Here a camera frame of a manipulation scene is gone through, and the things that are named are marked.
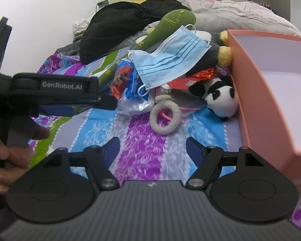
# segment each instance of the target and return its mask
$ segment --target fluffy hair tie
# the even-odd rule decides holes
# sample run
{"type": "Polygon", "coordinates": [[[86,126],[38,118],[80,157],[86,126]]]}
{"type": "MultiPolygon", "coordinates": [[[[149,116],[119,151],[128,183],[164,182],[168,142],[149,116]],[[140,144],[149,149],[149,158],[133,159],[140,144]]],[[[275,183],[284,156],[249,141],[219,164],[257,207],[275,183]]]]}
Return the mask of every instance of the fluffy hair tie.
{"type": "Polygon", "coordinates": [[[155,98],[155,102],[158,103],[154,106],[149,115],[149,124],[152,130],[160,135],[168,135],[174,132],[182,121],[181,109],[176,103],[172,102],[171,96],[169,95],[159,95],[155,98]],[[157,123],[157,116],[164,109],[170,109],[173,117],[167,126],[162,127],[157,123]]]}

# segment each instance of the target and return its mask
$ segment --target surgical mask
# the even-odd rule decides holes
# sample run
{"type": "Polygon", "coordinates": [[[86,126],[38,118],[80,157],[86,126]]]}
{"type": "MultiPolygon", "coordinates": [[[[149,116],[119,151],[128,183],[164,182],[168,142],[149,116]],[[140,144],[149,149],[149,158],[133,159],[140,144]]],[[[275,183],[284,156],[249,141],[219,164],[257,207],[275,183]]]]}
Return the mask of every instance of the surgical mask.
{"type": "Polygon", "coordinates": [[[181,26],[151,54],[140,50],[129,51],[129,58],[144,83],[139,87],[138,95],[145,96],[150,89],[184,75],[211,48],[186,27],[181,26]],[[144,94],[140,93],[142,88],[146,89],[144,94]]]}

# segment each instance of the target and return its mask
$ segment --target bed sheet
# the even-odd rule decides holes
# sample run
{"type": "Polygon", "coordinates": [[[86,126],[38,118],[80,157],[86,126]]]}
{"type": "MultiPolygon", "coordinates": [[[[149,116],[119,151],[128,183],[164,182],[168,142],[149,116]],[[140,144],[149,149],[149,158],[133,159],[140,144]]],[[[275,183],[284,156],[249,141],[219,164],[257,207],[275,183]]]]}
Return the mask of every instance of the bed sheet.
{"type": "MultiPolygon", "coordinates": [[[[54,54],[39,69],[40,73],[90,76],[96,70],[106,70],[127,48],[102,57],[86,66],[79,56],[54,54]]],[[[125,180],[181,180],[183,183],[193,174],[196,166],[186,153],[185,142],[193,137],[205,146],[215,145],[225,151],[238,151],[242,145],[238,118],[228,122],[221,120],[207,108],[190,115],[187,123],[181,124],[172,135],[160,136],[149,125],[149,113],[128,117],[101,109],[89,109],[74,117],[42,116],[36,122],[49,127],[51,135],[41,141],[30,141],[34,149],[31,166],[59,147],[69,152],[82,151],[90,145],[103,146],[112,137],[121,143],[120,153],[110,171],[121,184],[125,180]]],[[[162,125],[167,120],[159,119],[162,125]]],[[[235,167],[223,167],[221,176],[231,173],[235,167]]],[[[87,177],[82,167],[71,171],[87,177]]],[[[301,193],[292,222],[301,228],[301,193]]]]}

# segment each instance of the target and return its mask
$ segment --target panda eye patch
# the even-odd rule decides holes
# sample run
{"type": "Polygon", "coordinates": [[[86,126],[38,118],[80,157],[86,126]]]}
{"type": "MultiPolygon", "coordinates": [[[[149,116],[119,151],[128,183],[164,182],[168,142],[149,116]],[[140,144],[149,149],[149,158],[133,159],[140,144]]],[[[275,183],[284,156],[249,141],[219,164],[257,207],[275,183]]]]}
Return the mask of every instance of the panda eye patch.
{"type": "Polygon", "coordinates": [[[234,89],[233,88],[230,88],[230,95],[231,95],[232,99],[234,99],[234,89]]]}
{"type": "Polygon", "coordinates": [[[221,95],[219,90],[216,90],[212,93],[213,100],[216,100],[221,95]]]}

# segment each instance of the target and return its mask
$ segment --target human hand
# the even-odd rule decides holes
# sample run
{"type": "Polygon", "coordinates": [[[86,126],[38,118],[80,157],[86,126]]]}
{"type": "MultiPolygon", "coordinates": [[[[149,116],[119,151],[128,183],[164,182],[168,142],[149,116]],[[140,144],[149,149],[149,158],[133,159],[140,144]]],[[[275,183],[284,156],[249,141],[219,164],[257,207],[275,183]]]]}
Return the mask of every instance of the human hand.
{"type": "MultiPolygon", "coordinates": [[[[49,134],[49,129],[36,125],[32,139],[45,139],[49,137],[49,134]]],[[[0,168],[0,194],[7,193],[9,186],[29,170],[31,158],[32,148],[30,146],[7,147],[0,140],[0,159],[13,164],[11,168],[0,168]]]]}

